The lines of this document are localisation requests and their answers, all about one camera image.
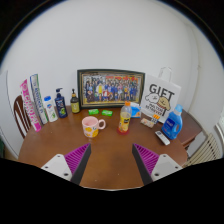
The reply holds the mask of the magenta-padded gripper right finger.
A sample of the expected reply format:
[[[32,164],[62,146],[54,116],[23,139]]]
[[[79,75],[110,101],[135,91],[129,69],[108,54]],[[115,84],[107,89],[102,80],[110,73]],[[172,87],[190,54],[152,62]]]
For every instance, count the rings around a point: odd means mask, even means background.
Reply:
[[[158,155],[138,144],[132,145],[132,154],[144,185],[182,169],[182,167],[167,154]]]

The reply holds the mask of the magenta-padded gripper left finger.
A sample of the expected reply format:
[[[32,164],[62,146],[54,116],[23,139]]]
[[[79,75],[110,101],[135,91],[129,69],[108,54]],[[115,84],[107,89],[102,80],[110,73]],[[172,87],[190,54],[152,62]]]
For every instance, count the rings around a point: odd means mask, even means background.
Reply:
[[[42,169],[79,185],[90,154],[91,144],[87,143],[66,155],[56,154]]]

